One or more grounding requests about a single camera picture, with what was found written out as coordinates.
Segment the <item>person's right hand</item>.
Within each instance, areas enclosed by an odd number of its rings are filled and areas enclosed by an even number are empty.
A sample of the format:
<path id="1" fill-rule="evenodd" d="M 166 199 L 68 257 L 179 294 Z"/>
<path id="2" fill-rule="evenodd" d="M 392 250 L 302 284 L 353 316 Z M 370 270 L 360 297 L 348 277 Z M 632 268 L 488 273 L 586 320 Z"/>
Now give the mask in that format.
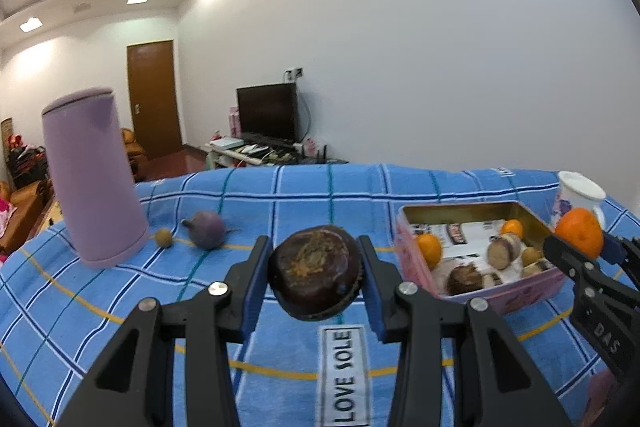
<path id="1" fill-rule="evenodd" d="M 589 381 L 587 403 L 579 426 L 592 426 L 608 405 L 611 395 L 614 395 L 619 387 L 615 376 L 609 369 L 603 369 L 593 375 Z"/>

